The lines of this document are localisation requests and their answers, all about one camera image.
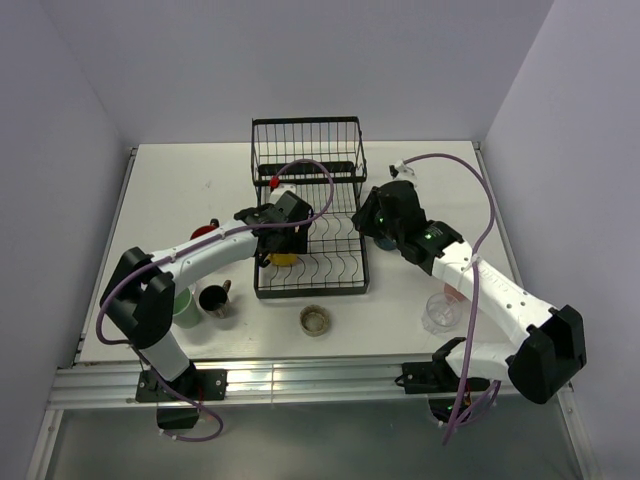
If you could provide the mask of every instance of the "rack wire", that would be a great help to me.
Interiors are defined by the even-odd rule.
[[[287,163],[310,158],[330,172],[335,192],[327,213],[309,229],[307,254],[291,266],[256,262],[258,298],[365,293],[369,268],[364,239],[351,216],[360,207],[366,160],[357,117],[261,119],[253,121],[251,167],[258,204],[268,202],[269,180]],[[317,167],[296,165],[280,177],[296,185],[296,194],[314,211],[327,202],[329,185]]]

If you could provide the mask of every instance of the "gray floor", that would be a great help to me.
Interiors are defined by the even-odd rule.
[[[555,401],[500,398],[447,447],[425,408],[420,399],[219,408],[225,432],[204,444],[159,437],[153,409],[65,412],[47,478],[580,478]]]

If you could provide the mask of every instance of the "yellow object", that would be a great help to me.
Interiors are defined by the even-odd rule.
[[[269,261],[276,267],[290,267],[298,260],[295,253],[272,253],[269,255]]]

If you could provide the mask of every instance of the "white wall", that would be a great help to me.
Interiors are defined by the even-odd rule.
[[[485,143],[524,281],[585,319],[581,412],[607,478],[640,471],[640,3],[556,0]]]
[[[0,2],[0,478],[23,478],[73,358],[125,166],[39,3]]]
[[[42,0],[129,144],[359,115],[368,139],[486,135],[552,0]]]

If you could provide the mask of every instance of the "white table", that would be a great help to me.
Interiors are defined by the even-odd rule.
[[[422,153],[457,155],[478,168],[470,142],[365,142],[369,176],[361,201],[370,188],[390,180],[388,166],[398,159]],[[444,159],[414,164],[418,193],[429,218],[443,220],[470,242],[488,221],[488,205],[481,187],[465,169]],[[182,144],[141,145],[130,174],[105,267],[99,279],[98,298],[87,317],[81,362],[134,360],[123,346],[102,345],[95,334],[97,300],[121,254],[139,246],[146,252],[183,243],[198,226],[212,217],[221,222],[237,211],[254,206],[250,145]],[[253,260],[238,262],[198,283],[198,288],[233,281],[233,314],[224,320],[205,319],[190,330],[172,331],[186,354],[203,359],[291,359],[433,353],[446,339],[464,335],[469,303],[463,320],[446,336],[425,331],[421,315],[427,299],[443,284],[367,240],[371,283],[365,295],[258,300],[253,290]],[[504,245],[491,232],[481,249],[483,258],[511,277]],[[309,304],[319,304],[332,315],[330,330],[321,337],[306,336],[298,314]],[[108,338],[122,338],[105,321]],[[485,315],[480,315],[477,341],[501,342],[506,337]]]

